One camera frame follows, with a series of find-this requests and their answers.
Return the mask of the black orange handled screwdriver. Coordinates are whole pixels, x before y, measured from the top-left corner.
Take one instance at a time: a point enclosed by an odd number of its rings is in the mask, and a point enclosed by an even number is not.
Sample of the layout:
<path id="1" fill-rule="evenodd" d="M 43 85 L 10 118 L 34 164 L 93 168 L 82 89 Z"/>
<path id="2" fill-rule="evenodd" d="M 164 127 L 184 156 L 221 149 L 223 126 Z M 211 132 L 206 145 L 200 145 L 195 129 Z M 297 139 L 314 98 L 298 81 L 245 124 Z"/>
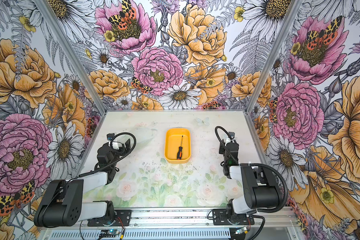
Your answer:
<path id="1" fill-rule="evenodd" d="M 181 137 L 181 143 L 177 152 L 177 160 L 181 160 L 182 159 L 182 155 L 183 155 L 183 139 L 184 136 Z"/>

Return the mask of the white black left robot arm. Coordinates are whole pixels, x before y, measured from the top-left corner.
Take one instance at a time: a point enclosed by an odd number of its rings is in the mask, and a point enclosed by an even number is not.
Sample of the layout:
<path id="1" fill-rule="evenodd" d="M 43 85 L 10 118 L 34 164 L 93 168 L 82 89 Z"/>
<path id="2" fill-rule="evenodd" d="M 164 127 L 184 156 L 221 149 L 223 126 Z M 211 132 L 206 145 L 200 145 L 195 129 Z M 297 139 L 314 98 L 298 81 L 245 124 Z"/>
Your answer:
<path id="1" fill-rule="evenodd" d="M 98 149 L 98 163 L 103 164 L 102 167 L 71 180 L 51 181 L 34 215 L 35 226 L 71 227 L 81 221 L 113 223 L 116 213 L 111 201 L 85 203 L 83 195 L 113 181 L 117 163 L 136 147 L 136 139 L 133 141 L 133 144 L 131 140 L 121 144 L 123 149 L 115 149 L 114 141 L 109 141 Z"/>

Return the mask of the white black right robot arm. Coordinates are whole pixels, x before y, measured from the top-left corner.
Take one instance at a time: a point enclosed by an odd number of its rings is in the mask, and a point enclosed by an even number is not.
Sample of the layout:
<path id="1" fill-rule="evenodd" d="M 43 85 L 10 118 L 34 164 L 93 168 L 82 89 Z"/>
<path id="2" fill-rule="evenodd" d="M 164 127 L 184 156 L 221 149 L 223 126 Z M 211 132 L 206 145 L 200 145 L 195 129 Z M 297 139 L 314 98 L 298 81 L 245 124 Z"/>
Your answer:
<path id="1" fill-rule="evenodd" d="M 213 210 L 214 225 L 250 225 L 254 213 L 275 213 L 287 202 L 288 190 L 281 191 L 278 182 L 286 187 L 285 179 L 274 168 L 264 164 L 240 164 L 239 144 L 221 141 L 219 154 L 224 175 L 242 183 L 243 195 L 229 199 L 225 210 Z"/>

